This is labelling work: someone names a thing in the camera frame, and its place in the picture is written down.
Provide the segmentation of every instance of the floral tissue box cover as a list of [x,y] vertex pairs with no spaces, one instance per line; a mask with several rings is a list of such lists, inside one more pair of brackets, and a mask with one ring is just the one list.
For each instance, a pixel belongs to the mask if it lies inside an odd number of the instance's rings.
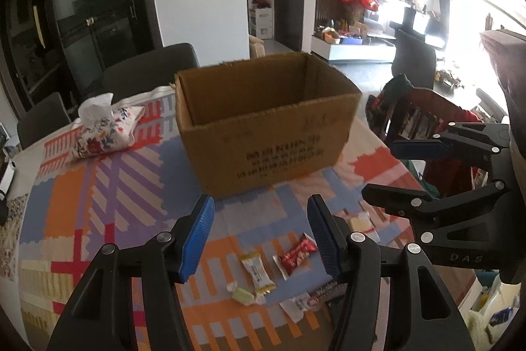
[[133,130],[144,115],[144,106],[120,108],[111,118],[84,127],[72,149],[74,158],[89,158],[126,149],[135,143]]

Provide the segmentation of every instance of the candy wrapper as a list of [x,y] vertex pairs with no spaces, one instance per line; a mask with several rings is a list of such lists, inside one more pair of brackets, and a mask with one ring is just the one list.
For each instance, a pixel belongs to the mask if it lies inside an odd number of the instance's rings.
[[227,290],[230,293],[232,293],[233,300],[236,300],[237,302],[245,306],[250,306],[254,304],[263,305],[266,302],[265,296],[262,296],[262,295],[254,296],[249,291],[242,289],[241,287],[238,287],[236,281],[227,284]]
[[275,289],[275,284],[265,271],[263,262],[261,261],[261,255],[257,251],[243,255],[239,260],[252,276],[256,295],[266,295]]
[[380,236],[374,229],[374,225],[371,222],[371,215],[367,211],[367,204],[365,201],[360,201],[360,206],[364,210],[363,212],[352,214],[347,219],[347,225],[351,228],[352,232],[361,232],[367,235],[374,242],[380,242]]
[[310,310],[307,306],[309,298],[309,293],[302,293],[292,299],[284,300],[280,303],[280,307],[294,323],[298,323],[303,319],[303,313]]
[[335,280],[330,280],[328,283],[309,293],[310,296],[306,302],[307,307],[313,308],[316,305],[327,302],[332,298],[343,296],[346,290],[347,284],[338,284],[335,282]]
[[274,255],[273,259],[283,278],[288,280],[293,271],[316,251],[318,251],[316,242],[307,234],[303,234],[298,245],[286,252],[283,256]]

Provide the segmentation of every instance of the sofa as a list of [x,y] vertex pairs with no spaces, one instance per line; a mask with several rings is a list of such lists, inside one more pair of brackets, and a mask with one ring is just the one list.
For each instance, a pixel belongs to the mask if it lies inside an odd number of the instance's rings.
[[261,39],[248,35],[248,44],[251,51],[251,59],[265,56],[265,42]]

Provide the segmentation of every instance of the colorful patterned tablecloth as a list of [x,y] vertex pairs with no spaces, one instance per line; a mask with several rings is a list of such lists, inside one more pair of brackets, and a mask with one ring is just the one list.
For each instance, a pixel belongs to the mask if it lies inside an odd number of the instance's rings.
[[[162,87],[123,100],[124,104],[146,107],[130,150],[68,164],[68,152],[80,131],[77,126],[53,134],[28,151],[33,157],[39,152],[41,162],[27,197],[18,267],[12,256],[3,274],[12,276],[18,269],[22,318],[36,351],[45,350],[73,288],[102,244],[142,245],[188,214],[202,193],[177,130],[172,91]],[[312,255],[286,282],[272,256],[291,248],[303,233],[310,233],[306,202],[313,193],[320,193],[335,214],[368,212],[383,245],[400,247],[411,241],[407,220],[390,217],[362,200],[361,189],[367,182],[418,186],[403,165],[355,120],[333,167],[217,200],[198,271],[188,283],[177,286],[194,348],[327,349],[332,335],[327,311],[306,313],[304,320],[294,324],[278,305],[329,280],[319,255]],[[26,194],[23,187],[15,188],[10,198],[19,206]],[[230,298],[226,285],[237,280],[241,287],[253,287],[238,257],[254,249],[261,253],[277,289],[267,296],[266,305],[244,307]],[[133,281],[132,289],[139,349],[148,350],[140,281]],[[384,284],[382,305],[387,304],[385,293]],[[380,311],[379,337],[385,330],[382,313],[385,311]]]

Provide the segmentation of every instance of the cardboard box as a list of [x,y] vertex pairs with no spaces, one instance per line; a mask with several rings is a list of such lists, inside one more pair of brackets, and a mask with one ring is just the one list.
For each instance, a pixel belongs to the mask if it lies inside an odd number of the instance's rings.
[[361,97],[306,53],[184,70],[175,89],[182,142],[215,198],[333,165]]

